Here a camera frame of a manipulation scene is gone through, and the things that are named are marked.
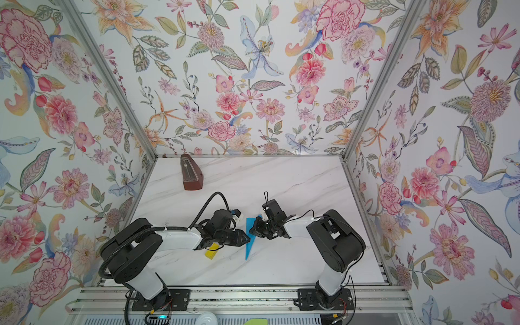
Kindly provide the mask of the blue square paper sheet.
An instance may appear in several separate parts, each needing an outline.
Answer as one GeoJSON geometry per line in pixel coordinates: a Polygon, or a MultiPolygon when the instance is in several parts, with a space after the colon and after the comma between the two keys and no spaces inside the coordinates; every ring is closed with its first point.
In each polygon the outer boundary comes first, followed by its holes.
{"type": "Polygon", "coordinates": [[[257,217],[248,218],[246,220],[246,234],[250,238],[250,241],[246,244],[246,249],[245,249],[245,260],[246,261],[249,259],[251,250],[253,248],[253,244],[255,242],[255,239],[257,238],[256,235],[250,233],[250,230],[253,228],[255,221],[258,217],[262,218],[261,215],[258,215],[257,217]]]}

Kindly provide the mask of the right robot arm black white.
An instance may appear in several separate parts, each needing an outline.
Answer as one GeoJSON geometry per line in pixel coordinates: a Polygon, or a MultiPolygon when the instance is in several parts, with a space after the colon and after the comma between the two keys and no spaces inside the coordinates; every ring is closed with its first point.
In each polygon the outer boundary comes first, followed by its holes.
{"type": "Polygon", "coordinates": [[[364,239],[334,209],[321,216],[312,209],[303,215],[287,215],[276,200],[268,200],[262,208],[263,215],[255,218],[248,233],[268,240],[312,240],[325,262],[316,295],[325,303],[338,299],[350,269],[364,257],[364,239]]]}

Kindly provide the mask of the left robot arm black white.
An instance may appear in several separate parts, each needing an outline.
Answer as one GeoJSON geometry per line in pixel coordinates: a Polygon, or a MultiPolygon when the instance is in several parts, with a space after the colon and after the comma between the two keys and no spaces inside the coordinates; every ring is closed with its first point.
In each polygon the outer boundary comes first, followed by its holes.
{"type": "Polygon", "coordinates": [[[241,247],[250,242],[244,230],[236,227],[235,210],[220,209],[211,219],[205,219],[189,227],[154,226],[147,219],[139,218],[121,230],[101,247],[102,264],[99,277],[112,279],[152,301],[165,295],[167,286],[148,265],[161,251],[203,251],[217,244],[241,247]]]}

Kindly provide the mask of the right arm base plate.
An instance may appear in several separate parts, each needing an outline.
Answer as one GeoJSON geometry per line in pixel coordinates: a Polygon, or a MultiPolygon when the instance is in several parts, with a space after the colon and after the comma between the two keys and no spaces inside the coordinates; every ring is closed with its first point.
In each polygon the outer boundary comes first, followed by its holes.
{"type": "Polygon", "coordinates": [[[316,288],[300,288],[293,304],[300,311],[353,311],[354,298],[348,288],[342,288],[333,296],[316,288]]]}

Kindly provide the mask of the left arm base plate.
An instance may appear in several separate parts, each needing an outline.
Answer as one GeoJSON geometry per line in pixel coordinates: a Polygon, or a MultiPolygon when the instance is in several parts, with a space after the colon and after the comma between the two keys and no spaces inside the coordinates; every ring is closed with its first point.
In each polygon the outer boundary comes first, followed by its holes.
{"type": "Polygon", "coordinates": [[[146,299],[138,292],[131,311],[187,311],[190,294],[189,289],[169,289],[161,291],[155,298],[146,299]]]}

